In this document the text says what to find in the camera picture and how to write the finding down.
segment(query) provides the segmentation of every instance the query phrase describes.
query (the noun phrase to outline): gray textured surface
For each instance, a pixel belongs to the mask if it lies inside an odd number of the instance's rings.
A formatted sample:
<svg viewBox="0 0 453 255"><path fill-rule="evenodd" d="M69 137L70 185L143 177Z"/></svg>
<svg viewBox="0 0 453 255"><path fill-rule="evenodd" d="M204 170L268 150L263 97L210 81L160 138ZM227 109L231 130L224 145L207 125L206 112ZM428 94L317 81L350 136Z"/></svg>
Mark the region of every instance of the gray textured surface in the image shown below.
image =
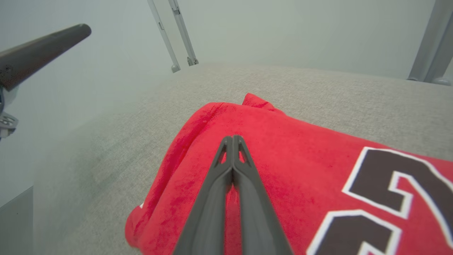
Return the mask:
<svg viewBox="0 0 453 255"><path fill-rule="evenodd" d="M33 187L0 208L0 254L33 254Z"/></svg>
<svg viewBox="0 0 453 255"><path fill-rule="evenodd" d="M408 152L453 160L453 88L314 69L195 65L62 142L34 183L37 254L136 254L124 238L182 125L247 92L289 116Z"/></svg>

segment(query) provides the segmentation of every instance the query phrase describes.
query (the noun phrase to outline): red fabric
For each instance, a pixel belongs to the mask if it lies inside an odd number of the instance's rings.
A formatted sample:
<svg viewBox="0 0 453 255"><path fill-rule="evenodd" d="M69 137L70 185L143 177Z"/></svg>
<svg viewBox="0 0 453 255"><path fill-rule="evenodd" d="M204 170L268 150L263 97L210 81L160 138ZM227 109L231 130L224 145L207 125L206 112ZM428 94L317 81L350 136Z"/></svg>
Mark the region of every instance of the red fabric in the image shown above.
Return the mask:
<svg viewBox="0 0 453 255"><path fill-rule="evenodd" d="M172 254L198 191L225 136L243 136L295 254L305 254L329 211L362 209L402 230L397 254L451 254L432 212L410 183L408 219L342 192L364 147L381 144L286 116L247 94L242 105L209 103L187 121L170 145L143 207L129 215L126 239L143 254ZM453 180L452 162L417 156ZM225 254L241 254L240 211L226 198Z"/></svg>

